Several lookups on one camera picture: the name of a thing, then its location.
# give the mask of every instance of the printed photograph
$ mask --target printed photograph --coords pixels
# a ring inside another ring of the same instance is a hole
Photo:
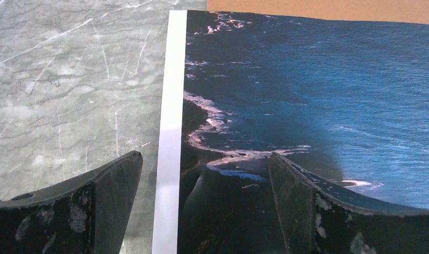
[[[273,152],[429,208],[429,25],[188,11],[178,253],[285,253]]]

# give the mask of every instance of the brown surface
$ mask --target brown surface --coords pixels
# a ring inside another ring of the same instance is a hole
[[[429,0],[207,0],[207,10],[429,24]]]

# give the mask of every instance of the dark rocky shore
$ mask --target dark rocky shore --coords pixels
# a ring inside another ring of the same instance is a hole
[[[270,182],[209,170],[223,155],[186,142],[207,114],[188,101],[183,108],[178,253],[285,253]]]

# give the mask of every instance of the coastline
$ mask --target coastline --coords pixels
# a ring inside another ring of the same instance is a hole
[[[272,152],[287,157],[288,159],[302,165],[308,171],[311,171],[325,179],[337,183],[343,187],[359,186],[360,184],[370,185],[359,180],[345,179],[340,166],[336,161],[326,154],[311,149],[310,146],[295,146],[290,149],[280,149],[271,151],[255,151],[255,150],[232,150],[222,151],[211,149],[201,144],[204,131],[211,132],[215,129],[217,132],[225,131],[224,123],[229,120],[228,114],[219,110],[213,105],[212,101],[204,99],[200,96],[185,92],[183,103],[183,121],[182,121],[182,163],[181,171],[183,174],[194,169],[199,163],[208,164],[212,170],[218,171],[218,166],[235,165],[239,168],[245,168],[243,175],[253,177],[266,177],[267,164]],[[241,174],[239,171],[232,172],[234,169],[227,170],[232,175]]]
[[[208,169],[208,162],[226,155],[187,142],[188,135],[206,119],[205,110],[184,100],[178,253],[284,253],[270,182]],[[237,162],[234,168],[250,162],[254,161]],[[229,163],[223,166],[233,167]]]

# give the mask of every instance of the black curved edge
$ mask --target black curved edge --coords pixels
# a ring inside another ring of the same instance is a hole
[[[0,253],[118,254],[143,158],[131,151],[53,186],[0,201]]]
[[[429,210],[355,193],[277,153],[268,169],[287,253],[429,253]]]

